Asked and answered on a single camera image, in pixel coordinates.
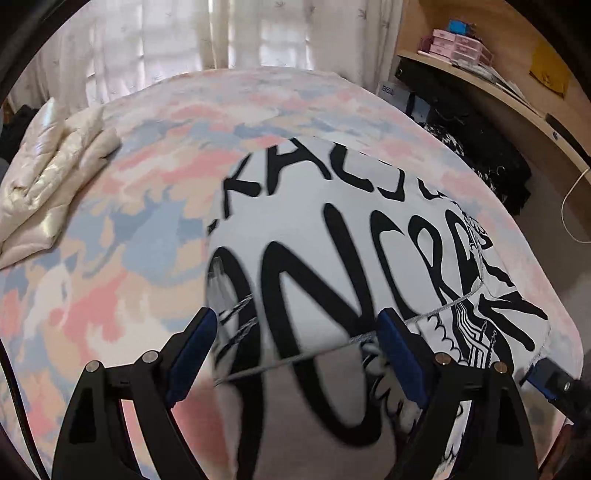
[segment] folded jacket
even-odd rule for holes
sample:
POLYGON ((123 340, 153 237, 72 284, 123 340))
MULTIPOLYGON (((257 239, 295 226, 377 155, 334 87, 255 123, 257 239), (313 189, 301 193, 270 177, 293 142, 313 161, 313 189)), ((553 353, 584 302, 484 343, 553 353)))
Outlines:
POLYGON ((114 128, 101 132, 95 138, 57 191, 4 242, 0 268, 51 248, 66 223, 68 207, 76 192, 106 165, 105 157, 120 143, 114 128))
POLYGON ((33 119, 0 184, 0 268, 53 245, 76 192, 120 145, 102 115, 91 107, 66 118, 51 99, 33 119))
POLYGON ((0 243, 49 199, 103 128, 103 108, 70 119, 54 99, 35 116, 0 185, 0 243))

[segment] white curtain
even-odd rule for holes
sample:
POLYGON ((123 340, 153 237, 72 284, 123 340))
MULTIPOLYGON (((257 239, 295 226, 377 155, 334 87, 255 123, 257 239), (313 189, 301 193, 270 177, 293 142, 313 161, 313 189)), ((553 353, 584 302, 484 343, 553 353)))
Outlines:
POLYGON ((9 95, 72 112, 179 73, 288 66, 387 80, 403 0, 92 0, 43 46, 9 95))

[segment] pastel bedspread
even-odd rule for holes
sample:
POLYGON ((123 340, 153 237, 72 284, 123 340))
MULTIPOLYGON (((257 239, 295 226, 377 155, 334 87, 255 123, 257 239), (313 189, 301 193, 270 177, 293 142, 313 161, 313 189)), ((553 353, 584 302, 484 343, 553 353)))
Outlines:
MULTIPOLYGON (((485 184, 402 112, 335 74, 293 69, 185 74, 106 106, 122 147, 77 197, 57 246, 0 271, 0 336, 12 359, 48 468, 85 363, 106 366, 160 349, 204 299, 205 228, 214 191, 246 153, 295 135, 347 145, 412 172, 458 201, 490 235, 520 293, 551 322, 544 354, 572 374, 578 332, 515 222, 485 184)), ((563 417, 523 391, 538 455, 563 417)), ((144 475, 157 478, 125 402, 144 475)), ((174 415, 203 469, 227 478, 210 373, 174 415)), ((7 385, 0 421, 26 456, 7 385)))

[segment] black and white fabric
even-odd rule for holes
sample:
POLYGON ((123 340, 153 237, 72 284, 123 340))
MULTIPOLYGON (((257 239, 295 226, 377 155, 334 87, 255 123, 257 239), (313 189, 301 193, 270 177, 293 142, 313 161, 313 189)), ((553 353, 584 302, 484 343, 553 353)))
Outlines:
POLYGON ((247 155, 207 233, 216 393, 238 480, 388 475, 420 411, 374 338, 385 307, 433 351, 480 368, 502 360, 517 378, 548 335, 456 202, 339 144, 301 137, 247 155))

